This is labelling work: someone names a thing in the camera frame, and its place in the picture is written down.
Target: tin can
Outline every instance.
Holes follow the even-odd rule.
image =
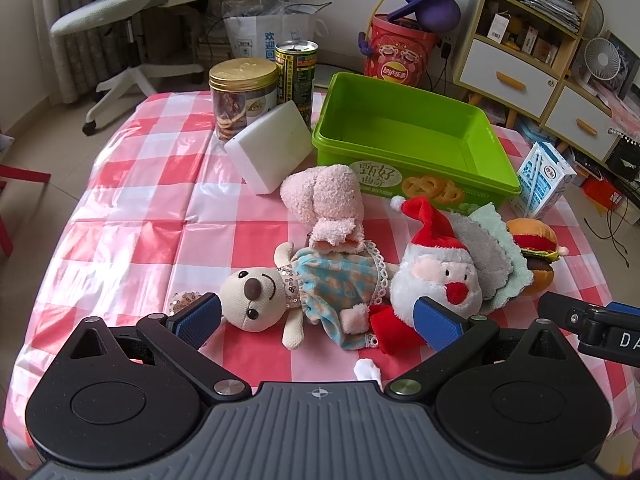
[[[216,133],[223,142],[236,136],[276,105],[278,67],[257,57],[230,59],[209,71]]]
[[[275,57],[278,65],[278,103],[295,102],[306,125],[311,127],[318,46],[313,41],[283,41],[276,45]]]

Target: small fan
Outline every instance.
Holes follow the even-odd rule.
[[[589,79],[591,76],[600,81],[615,78],[620,70],[620,54],[609,40],[593,38],[584,49],[584,67],[578,83],[590,94],[597,95],[597,91],[589,85]]]
[[[586,21],[582,34],[585,40],[592,40],[602,34],[604,30],[604,10],[602,10],[602,6],[597,0],[592,1]]]

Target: gold jar lid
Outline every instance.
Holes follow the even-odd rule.
[[[225,92],[265,88],[278,80],[278,66],[268,59],[242,57],[218,63],[209,70],[209,86]]]

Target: white plush paw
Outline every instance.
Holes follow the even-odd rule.
[[[362,334],[369,330],[369,307],[364,303],[340,311],[342,330],[347,334]]]
[[[359,381],[376,381],[380,389],[383,390],[380,368],[372,359],[358,359],[353,367],[353,373]]]

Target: santa beard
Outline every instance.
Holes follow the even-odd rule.
[[[455,312],[465,319],[477,314],[482,304],[482,291],[469,290],[468,295],[460,304],[454,305],[447,300],[447,289],[441,283],[427,282],[417,278],[409,266],[401,265],[391,280],[391,305],[396,316],[408,326],[414,326],[414,304],[422,296],[437,301],[442,306]]]

